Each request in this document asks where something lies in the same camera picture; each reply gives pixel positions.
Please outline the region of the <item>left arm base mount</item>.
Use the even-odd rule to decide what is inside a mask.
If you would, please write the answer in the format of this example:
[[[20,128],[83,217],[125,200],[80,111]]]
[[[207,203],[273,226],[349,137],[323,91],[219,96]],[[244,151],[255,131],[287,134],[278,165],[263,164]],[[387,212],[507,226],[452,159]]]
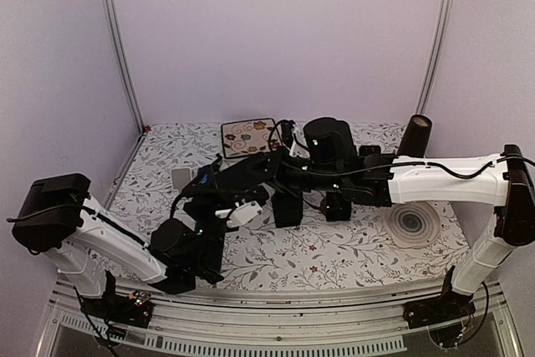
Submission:
[[[88,316],[103,319],[105,324],[124,324],[136,328],[149,327],[154,304],[150,295],[134,291],[129,295],[116,293],[116,279],[112,273],[104,272],[104,291],[100,296],[81,295],[80,309]]]

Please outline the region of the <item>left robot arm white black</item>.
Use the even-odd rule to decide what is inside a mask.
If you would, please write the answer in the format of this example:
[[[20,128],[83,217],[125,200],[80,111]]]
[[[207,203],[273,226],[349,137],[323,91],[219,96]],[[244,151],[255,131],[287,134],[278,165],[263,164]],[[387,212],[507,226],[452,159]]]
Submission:
[[[262,214],[267,190],[225,189],[212,174],[197,176],[175,198],[194,220],[188,227],[175,216],[150,235],[132,232],[89,194],[89,179],[79,173],[35,181],[17,217],[9,219],[14,238],[30,252],[44,253],[90,298],[107,319],[124,312],[124,300],[80,255],[80,247],[95,250],[128,269],[163,293],[179,294],[202,279],[214,285],[223,280],[225,236]]]

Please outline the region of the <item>round wooden base phone stand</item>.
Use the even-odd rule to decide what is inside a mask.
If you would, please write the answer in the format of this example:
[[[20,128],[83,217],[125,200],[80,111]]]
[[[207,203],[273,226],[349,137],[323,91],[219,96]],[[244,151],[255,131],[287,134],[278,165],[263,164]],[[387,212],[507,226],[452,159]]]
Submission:
[[[327,213],[327,200],[325,198],[323,198],[320,202],[320,212],[323,214],[323,215],[326,215]]]

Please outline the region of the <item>black wedge phone stand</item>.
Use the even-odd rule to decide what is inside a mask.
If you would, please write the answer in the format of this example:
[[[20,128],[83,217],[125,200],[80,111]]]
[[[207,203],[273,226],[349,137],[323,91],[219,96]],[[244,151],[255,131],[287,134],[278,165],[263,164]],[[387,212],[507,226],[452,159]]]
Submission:
[[[271,198],[276,228],[297,227],[303,219],[303,200],[276,192]]]

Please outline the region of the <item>black phone front edge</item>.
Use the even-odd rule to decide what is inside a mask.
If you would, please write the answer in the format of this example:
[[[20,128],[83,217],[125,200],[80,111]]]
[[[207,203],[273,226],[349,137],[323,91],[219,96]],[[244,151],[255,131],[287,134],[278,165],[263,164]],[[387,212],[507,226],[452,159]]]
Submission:
[[[265,181],[265,158],[248,157],[216,173],[219,190],[248,191]]]

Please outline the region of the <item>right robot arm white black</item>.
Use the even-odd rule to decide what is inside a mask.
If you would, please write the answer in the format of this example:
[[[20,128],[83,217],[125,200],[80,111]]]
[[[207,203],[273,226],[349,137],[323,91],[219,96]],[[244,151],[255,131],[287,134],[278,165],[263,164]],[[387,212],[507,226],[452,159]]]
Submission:
[[[431,121],[414,115],[395,154],[377,145],[356,147],[349,125],[318,118],[304,128],[305,157],[278,148],[252,154],[234,165],[242,189],[262,183],[275,190],[279,225],[301,222],[303,194],[322,191],[319,208],[329,222],[347,221],[353,205],[395,207],[423,201],[466,201],[491,205],[493,217],[469,255],[450,268],[432,313],[449,320],[512,251],[534,240],[534,187],[527,159],[515,145],[489,156],[427,160]]]

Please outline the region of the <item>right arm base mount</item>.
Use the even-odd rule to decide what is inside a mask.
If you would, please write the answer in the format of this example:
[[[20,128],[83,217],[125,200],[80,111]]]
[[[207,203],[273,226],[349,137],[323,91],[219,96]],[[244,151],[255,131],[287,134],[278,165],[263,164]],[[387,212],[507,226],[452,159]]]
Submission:
[[[466,324],[457,322],[446,327],[433,329],[429,335],[431,341],[443,348],[458,346],[467,331],[472,315],[476,312],[472,295],[455,293],[451,284],[454,267],[447,271],[441,292],[438,296],[405,303],[403,319],[410,329],[442,324],[454,319],[468,319]]]

